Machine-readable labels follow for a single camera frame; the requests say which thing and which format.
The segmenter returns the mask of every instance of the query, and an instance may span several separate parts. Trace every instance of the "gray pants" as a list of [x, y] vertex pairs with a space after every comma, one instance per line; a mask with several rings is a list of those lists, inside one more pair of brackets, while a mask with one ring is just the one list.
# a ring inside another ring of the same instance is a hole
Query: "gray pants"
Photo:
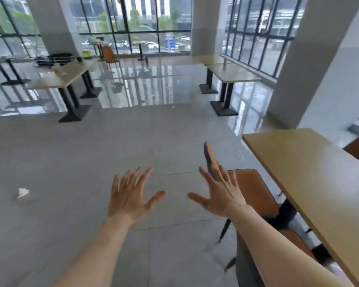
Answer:
[[266, 287], [243, 238], [237, 232], [235, 273], [239, 287]]

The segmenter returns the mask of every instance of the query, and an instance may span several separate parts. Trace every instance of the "glossy floor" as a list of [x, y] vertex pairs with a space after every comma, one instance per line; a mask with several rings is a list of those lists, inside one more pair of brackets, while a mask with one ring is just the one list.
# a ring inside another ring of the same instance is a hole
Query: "glossy floor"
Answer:
[[[30, 79], [45, 74], [32, 64], [16, 67]], [[206, 164], [209, 140], [226, 169], [257, 169], [282, 202], [240, 139], [278, 127], [265, 116], [272, 90], [237, 83], [232, 106], [239, 115], [218, 117], [209, 103], [218, 96], [202, 95], [198, 87], [206, 79], [202, 65], [152, 58], [149, 66], [122, 60], [117, 69], [93, 68], [95, 86], [103, 90], [98, 99], [81, 101], [93, 105], [81, 122], [57, 122], [65, 107], [55, 90], [0, 86], [0, 286], [52, 285], [104, 220], [114, 174], [138, 166], [154, 168], [144, 196], [161, 189], [167, 196], [129, 232], [112, 286], [237, 286], [234, 269], [222, 269], [236, 251], [233, 226], [217, 244], [224, 219], [186, 193], [207, 195], [197, 169]], [[219, 89], [220, 81], [213, 82]], [[83, 91], [81, 80], [74, 88]], [[338, 144], [352, 138], [330, 135]], [[19, 188], [30, 194], [16, 199]], [[307, 226], [299, 222], [294, 225], [303, 234]], [[304, 238], [317, 243], [313, 234]]]

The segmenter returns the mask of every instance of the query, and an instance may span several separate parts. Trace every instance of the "person's left arm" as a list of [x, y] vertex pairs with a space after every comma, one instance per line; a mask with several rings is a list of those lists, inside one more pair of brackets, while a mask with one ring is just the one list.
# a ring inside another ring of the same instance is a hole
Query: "person's left arm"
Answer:
[[152, 169], [141, 174], [139, 167], [133, 174], [128, 172], [113, 180], [108, 215], [92, 243], [79, 255], [53, 287], [110, 286], [115, 264], [122, 244], [131, 225], [148, 215], [160, 202], [164, 191], [157, 192], [148, 202], [142, 200], [144, 184]]

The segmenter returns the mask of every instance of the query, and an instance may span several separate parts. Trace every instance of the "pillar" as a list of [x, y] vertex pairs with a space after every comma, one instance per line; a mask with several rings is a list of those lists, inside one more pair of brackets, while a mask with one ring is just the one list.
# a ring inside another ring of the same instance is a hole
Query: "pillar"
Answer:
[[49, 54], [82, 54], [82, 44], [68, 0], [26, 0]]
[[193, 0], [191, 55], [220, 54], [229, 0]]
[[321, 134], [359, 116], [359, 0], [309, 0], [268, 112]]

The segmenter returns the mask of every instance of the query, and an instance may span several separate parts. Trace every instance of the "large glass window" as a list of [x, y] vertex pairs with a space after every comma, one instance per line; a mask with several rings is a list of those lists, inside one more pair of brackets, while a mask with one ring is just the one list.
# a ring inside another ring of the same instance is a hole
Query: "large glass window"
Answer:
[[192, 0], [68, 0], [84, 49], [103, 37], [115, 53], [190, 51]]
[[47, 54], [26, 0], [0, 0], [0, 57]]
[[230, 0], [222, 51], [278, 78], [308, 0]]

